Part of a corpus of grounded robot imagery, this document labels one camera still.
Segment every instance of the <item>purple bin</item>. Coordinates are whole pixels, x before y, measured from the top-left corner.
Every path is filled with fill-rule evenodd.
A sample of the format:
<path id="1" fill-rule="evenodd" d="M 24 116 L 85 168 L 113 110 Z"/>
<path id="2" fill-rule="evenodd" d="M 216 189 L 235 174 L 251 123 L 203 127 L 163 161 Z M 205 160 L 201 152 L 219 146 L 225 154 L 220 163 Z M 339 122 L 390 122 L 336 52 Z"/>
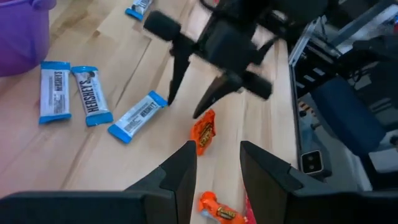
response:
<path id="1" fill-rule="evenodd" d="M 0 77 L 36 67 L 49 51 L 49 10 L 57 0 L 0 0 Z"/>

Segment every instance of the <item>hershey's cookies 'n' creme bar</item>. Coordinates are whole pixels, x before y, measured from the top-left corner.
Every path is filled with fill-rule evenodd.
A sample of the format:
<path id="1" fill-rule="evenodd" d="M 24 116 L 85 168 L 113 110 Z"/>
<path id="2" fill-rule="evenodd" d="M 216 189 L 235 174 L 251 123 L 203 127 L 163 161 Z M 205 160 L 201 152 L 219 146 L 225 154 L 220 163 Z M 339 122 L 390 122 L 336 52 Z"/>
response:
<path id="1" fill-rule="evenodd" d="M 108 128 L 108 132 L 124 143 L 129 143 L 132 137 L 148 122 L 158 110 L 167 106 L 167 102 L 155 91 L 149 92 L 140 102 L 133 106 L 118 122 Z"/>
<path id="2" fill-rule="evenodd" d="M 98 69 L 92 66 L 77 66 L 72 68 L 72 73 L 79 87 L 87 126 L 112 122 L 113 115 L 102 91 Z"/>
<path id="3" fill-rule="evenodd" d="M 39 124 L 70 119 L 69 62 L 42 62 Z"/>

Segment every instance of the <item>metal frame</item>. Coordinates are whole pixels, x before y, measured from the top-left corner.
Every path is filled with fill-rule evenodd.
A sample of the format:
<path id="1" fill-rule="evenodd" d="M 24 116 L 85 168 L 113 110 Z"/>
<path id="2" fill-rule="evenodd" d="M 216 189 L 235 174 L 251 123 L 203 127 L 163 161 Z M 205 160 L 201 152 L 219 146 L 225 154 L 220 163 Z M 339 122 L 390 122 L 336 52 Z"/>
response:
<path id="1" fill-rule="evenodd" d="M 299 98 L 331 80 L 337 74 L 333 65 L 337 57 L 319 48 L 312 40 L 304 48 L 303 58 L 295 65 L 295 71 L 298 73 L 296 85 Z"/>
<path id="2" fill-rule="evenodd" d="M 309 23 L 300 38 L 298 39 L 297 43 L 295 44 L 292 52 L 289 55 L 289 72 L 290 72 L 290 88 L 292 90 L 292 106 L 293 106 L 293 114 L 294 114 L 294 129 L 296 133 L 296 147 L 297 147 L 297 169 L 301 170 L 301 134 L 300 134 L 300 127 L 299 127 L 299 106 L 297 104 L 297 87 L 296 87 L 296 76 L 295 76 L 295 66 L 298 60 L 303 53 L 305 46 L 307 45 L 308 41 L 311 38 L 313 31 L 315 30 L 316 26 L 319 24 L 320 18 L 312 21 Z"/>

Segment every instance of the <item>wooden table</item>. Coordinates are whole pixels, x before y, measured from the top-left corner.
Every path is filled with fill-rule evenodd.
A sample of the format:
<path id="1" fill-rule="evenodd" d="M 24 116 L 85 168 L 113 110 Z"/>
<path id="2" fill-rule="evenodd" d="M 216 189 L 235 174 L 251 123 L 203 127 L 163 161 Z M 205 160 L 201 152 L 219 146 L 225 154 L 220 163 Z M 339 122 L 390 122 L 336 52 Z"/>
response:
<path id="1" fill-rule="evenodd" d="M 173 58 L 170 44 L 124 15 L 131 0 L 63 0 L 50 13 L 52 44 L 48 60 L 92 65 L 115 119 L 150 90 L 168 96 Z M 208 12 L 196 0 L 156 1 L 152 9 L 178 19 L 197 39 Z M 262 44 L 272 34 L 258 30 Z M 217 135 L 198 158 L 196 194 L 212 190 L 219 200 L 243 211 L 244 189 L 239 142 L 249 140 L 296 166 L 296 145 L 287 49 L 280 41 L 255 68 L 274 83 L 270 100 L 249 93 L 217 102 Z M 178 95 L 125 145 L 107 132 L 110 124 L 85 125 L 78 88 L 70 76 L 72 119 L 38 125 L 40 69 L 0 79 L 0 195 L 21 190 L 122 190 L 130 186 L 189 138 L 193 111 L 216 75 L 216 68 L 192 57 Z M 192 223 L 206 223 L 196 211 Z"/>

